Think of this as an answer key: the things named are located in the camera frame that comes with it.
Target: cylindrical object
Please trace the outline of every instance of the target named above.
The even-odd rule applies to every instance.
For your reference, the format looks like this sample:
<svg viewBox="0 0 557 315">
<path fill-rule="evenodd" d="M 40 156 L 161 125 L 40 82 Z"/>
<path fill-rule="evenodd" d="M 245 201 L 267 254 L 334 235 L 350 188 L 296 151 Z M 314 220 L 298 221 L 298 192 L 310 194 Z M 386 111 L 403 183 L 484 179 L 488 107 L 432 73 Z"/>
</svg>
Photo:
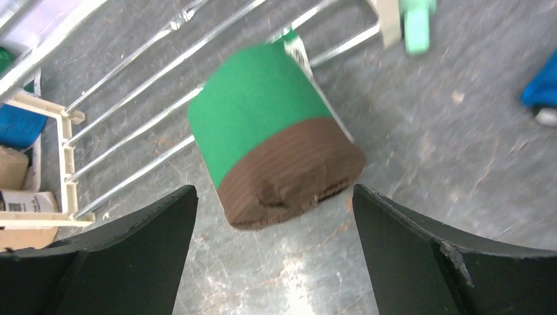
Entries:
<svg viewBox="0 0 557 315">
<path fill-rule="evenodd" d="M 42 44 L 21 57 L 20 61 L 0 79 L 0 101 L 9 97 L 18 87 L 23 86 L 25 79 L 34 73 L 46 59 L 52 57 L 59 49 L 60 44 L 105 2 L 107 0 L 82 2 Z"/>
<path fill-rule="evenodd" d="M 230 57 L 188 119 L 236 228 L 300 215 L 347 188 L 365 164 L 282 41 Z"/>
<path fill-rule="evenodd" d="M 353 39 L 349 39 L 348 42 L 346 42 L 346 43 L 353 43 Z M 333 57 L 335 57 L 335 56 L 337 56 L 337 55 L 339 55 L 339 54 L 344 53 L 345 51 L 346 51 L 345 49 L 339 50 L 337 47 L 335 47 L 335 48 L 333 48 L 333 49 L 331 49 L 331 50 L 329 50 L 329 51 L 324 52 L 324 53 L 323 53 L 323 56 L 328 56 L 328 58 L 327 58 L 327 60 L 328 60 L 328 59 L 333 58 Z M 316 60 L 310 60 L 309 63 L 313 65 L 313 64 L 316 63 Z M 194 90 L 190 91 L 186 96 L 183 97 L 182 100 L 179 100 L 177 103 L 175 103 L 175 105 L 178 106 L 178 105 L 177 105 L 178 103 L 182 104 L 182 103 L 181 103 L 182 101 L 188 100 L 188 99 L 190 99 L 190 97 L 196 96 L 196 95 L 203 89 L 202 86 L 199 86 L 199 87 L 195 88 Z M 169 113 L 167 112 L 167 110 L 165 110 L 165 111 L 162 112 L 161 114 L 162 114 L 162 115 L 164 114 L 164 115 L 166 116 L 166 115 L 169 114 Z M 157 118 L 157 117 L 155 117 L 155 118 L 153 118 L 152 120 L 148 121 L 145 125 L 143 125 L 142 127 L 140 127 L 140 128 L 139 128 L 138 130 L 136 130 L 133 134 L 136 135 L 136 134 L 139 133 L 139 132 L 143 132 L 143 130 L 144 130 L 145 128 L 147 128 L 147 129 L 149 128 L 148 126 L 151 126 L 152 124 L 157 123 L 157 122 L 158 122 L 158 118 Z M 328 139 L 328 138 L 331 138 L 331 136 L 325 136 L 325 137 L 322 137 L 322 139 L 323 139 L 323 138 L 324 138 L 324 139 Z M 82 211 L 79 212 L 79 215 L 77 216 L 77 218 L 79 218 L 79 217 L 81 217 L 81 216 L 83 216 L 83 215 L 85 215 L 85 214 L 87 214 L 87 213 L 89 213 L 89 212 L 92 212 L 92 211 L 98 209 L 104 202 L 107 202 L 108 200 L 110 200 L 110 198 L 112 198 L 113 196 L 115 196 L 115 195 L 116 195 L 118 192 L 120 192 L 122 189 L 126 188 L 128 185 L 130 185 L 131 183 L 133 183 L 135 180 L 137 180 L 138 178 L 142 177 L 143 175 L 145 175 L 145 174 L 148 173 L 149 171 L 153 170 L 153 168 L 154 168 L 153 163 L 155 163 L 156 165 L 160 165 L 160 164 L 164 163 L 167 159 L 173 157 L 174 154 L 176 154 L 177 152 L 179 152 L 179 151 L 182 150 L 183 148 L 186 148 L 189 144 L 192 144 L 193 141 L 194 141 L 193 136 L 189 136 L 188 138 L 186 138 L 186 139 L 183 140 L 182 142 L 176 144 L 176 146 L 174 146 L 173 148 L 169 149 L 169 150 L 168 150 L 167 152 L 165 152 L 161 157 L 158 157 L 155 161 L 153 161 L 152 163 L 149 163 L 146 167 L 142 168 L 141 170 L 137 171 L 136 173 L 134 173 L 133 175 L 131 175 L 130 177 L 128 177 L 127 179 L 125 179 L 121 184 L 117 185 L 117 187 L 111 189 L 111 190 L 110 190 L 109 192 L 107 192 L 106 194 L 102 195 L 101 197 L 97 198 L 95 201 L 91 202 L 91 204 L 89 204 L 86 208 L 84 208 L 84 210 L 82 210 Z M 118 144 L 114 145 L 113 148 L 108 149 L 107 152 L 111 152 L 111 153 L 112 153 L 112 152 L 114 152 L 115 150 L 117 150 L 121 145 L 123 145 L 123 143 L 118 143 Z M 354 152 L 354 147 L 349 146 L 348 149 L 349 149 L 350 151 Z M 354 163 L 353 165 L 356 166 L 356 167 L 360 167 L 358 163 Z M 328 194 L 333 194 L 333 193 L 338 189 L 338 187 L 335 187 L 335 186 L 333 186 L 333 188 L 335 188 L 335 189 L 330 189 L 327 193 L 328 193 Z"/>
</svg>

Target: beige plastic frame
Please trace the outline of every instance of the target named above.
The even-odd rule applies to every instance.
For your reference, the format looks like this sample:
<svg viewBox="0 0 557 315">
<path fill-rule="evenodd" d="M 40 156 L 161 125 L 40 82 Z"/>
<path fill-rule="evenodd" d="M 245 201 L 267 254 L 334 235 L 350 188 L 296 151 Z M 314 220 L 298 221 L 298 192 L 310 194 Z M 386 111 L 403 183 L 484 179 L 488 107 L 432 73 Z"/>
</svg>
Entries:
<svg viewBox="0 0 557 315">
<path fill-rule="evenodd" d="M 39 228 L 53 226 L 87 226 L 95 221 L 95 215 L 90 213 L 80 220 L 74 220 L 73 214 L 78 211 L 78 191 L 76 182 L 66 182 L 66 178 L 76 171 L 74 163 L 74 147 L 65 146 L 65 140 L 72 137 L 72 124 L 85 120 L 83 112 L 66 113 L 66 108 L 42 100 L 24 91 L 18 91 L 8 101 L 8 105 L 22 108 L 30 112 L 45 115 L 56 120 L 58 133 L 58 158 L 60 163 L 60 200 L 61 213 L 14 213 L 0 212 L 0 226 L 8 228 Z"/>
<path fill-rule="evenodd" d="M 402 39 L 398 0 L 367 0 L 379 19 L 383 46 L 390 47 Z"/>
</svg>

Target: gray concrete floor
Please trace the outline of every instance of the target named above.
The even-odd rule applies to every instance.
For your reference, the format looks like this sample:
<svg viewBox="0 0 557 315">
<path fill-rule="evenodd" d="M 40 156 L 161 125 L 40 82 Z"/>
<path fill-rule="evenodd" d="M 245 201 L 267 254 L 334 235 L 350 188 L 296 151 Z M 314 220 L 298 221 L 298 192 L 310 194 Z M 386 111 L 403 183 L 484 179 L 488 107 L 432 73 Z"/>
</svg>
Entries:
<svg viewBox="0 0 557 315">
<path fill-rule="evenodd" d="M 81 109 L 90 121 L 98 117 L 247 2 L 213 0 Z M 203 82 L 239 47 L 264 40 L 318 2 L 268 0 L 83 139 L 78 167 Z M 111 1 L 44 67 L 44 97 L 70 104 L 186 3 Z M 374 22 L 364 0 L 340 0 L 300 34 L 315 56 Z M 557 3 L 442 0 L 432 28 L 433 47 L 420 58 L 408 57 L 402 45 L 385 51 L 372 39 L 315 70 L 367 154 L 359 182 L 467 232 L 557 249 L 557 134 L 517 101 L 557 47 Z M 81 206 L 188 135 L 184 109 L 83 178 Z M 44 171 L 44 190 L 58 190 L 55 137 L 49 125 L 44 166 L 52 168 Z M 377 314 L 351 192 L 296 220 L 239 232 L 226 223 L 192 147 L 104 205 L 92 227 L 184 184 L 197 187 L 200 204 L 175 314 Z M 59 237 L 80 231 L 63 229 Z"/>
</svg>

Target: white label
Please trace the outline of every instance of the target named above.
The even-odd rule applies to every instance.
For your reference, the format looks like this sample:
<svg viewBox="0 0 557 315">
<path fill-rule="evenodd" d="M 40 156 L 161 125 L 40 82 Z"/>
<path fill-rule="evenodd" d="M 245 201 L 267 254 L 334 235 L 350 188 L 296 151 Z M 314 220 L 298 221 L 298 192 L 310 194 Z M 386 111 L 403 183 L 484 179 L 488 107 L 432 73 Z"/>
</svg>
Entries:
<svg viewBox="0 0 557 315">
<path fill-rule="evenodd" d="M 56 212 L 54 197 L 50 192 L 17 192 L 4 190 L 0 192 L 0 211 L 8 212 Z"/>
<path fill-rule="evenodd" d="M 348 129 L 346 129 L 346 127 L 344 126 L 344 124 L 342 123 L 342 121 L 334 111 L 333 107 L 330 105 L 329 101 L 327 100 L 327 97 L 325 97 L 325 94 L 323 93 L 323 91 L 315 81 L 315 78 L 313 77 L 313 72 L 311 71 L 309 58 L 307 57 L 307 52 L 305 51 L 305 46 L 303 45 L 303 41 L 301 41 L 301 38 L 297 36 L 295 39 L 291 41 L 285 41 L 284 50 L 296 61 L 296 63 L 298 63 L 301 70 L 305 73 L 305 76 L 308 78 L 309 82 L 311 82 L 311 84 L 313 85 L 313 88 L 317 91 L 319 96 L 321 96 L 321 99 L 323 99 L 325 106 L 327 106 L 327 108 L 329 109 L 329 112 L 331 113 L 332 117 L 334 118 L 334 120 L 336 121 L 336 123 L 338 124 L 338 126 L 340 127 L 344 135 L 346 136 L 346 138 L 348 138 L 350 142 L 354 143 L 354 138 L 352 137 Z"/>
</svg>

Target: green and brown cylinder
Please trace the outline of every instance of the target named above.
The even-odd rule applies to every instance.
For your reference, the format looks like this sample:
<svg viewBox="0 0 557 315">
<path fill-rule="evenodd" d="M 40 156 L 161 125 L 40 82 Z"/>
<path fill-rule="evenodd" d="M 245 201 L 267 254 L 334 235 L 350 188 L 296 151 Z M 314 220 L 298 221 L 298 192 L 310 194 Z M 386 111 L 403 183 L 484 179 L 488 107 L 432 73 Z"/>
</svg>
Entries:
<svg viewBox="0 0 557 315">
<path fill-rule="evenodd" d="M 188 119 L 235 228 L 296 217 L 350 186 L 365 165 L 280 41 L 231 56 Z"/>
</svg>

